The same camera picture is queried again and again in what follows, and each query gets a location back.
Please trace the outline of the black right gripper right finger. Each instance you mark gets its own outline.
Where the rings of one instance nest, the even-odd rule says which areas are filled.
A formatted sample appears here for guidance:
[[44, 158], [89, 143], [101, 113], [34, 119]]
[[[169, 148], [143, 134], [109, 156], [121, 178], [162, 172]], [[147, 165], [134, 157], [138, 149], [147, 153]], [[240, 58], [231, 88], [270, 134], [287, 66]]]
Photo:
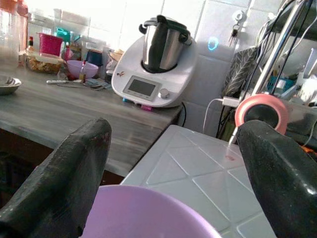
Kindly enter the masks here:
[[238, 127], [237, 142], [255, 196], [278, 238], [317, 236], [317, 163], [263, 121]]

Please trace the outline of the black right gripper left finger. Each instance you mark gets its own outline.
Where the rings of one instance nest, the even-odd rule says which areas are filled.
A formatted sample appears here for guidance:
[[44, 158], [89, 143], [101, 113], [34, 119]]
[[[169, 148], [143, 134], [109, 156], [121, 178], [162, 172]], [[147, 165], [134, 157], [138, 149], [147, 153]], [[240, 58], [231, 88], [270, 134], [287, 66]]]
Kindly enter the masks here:
[[106, 166], [111, 126], [88, 121], [69, 134], [0, 210], [3, 238], [78, 238]]

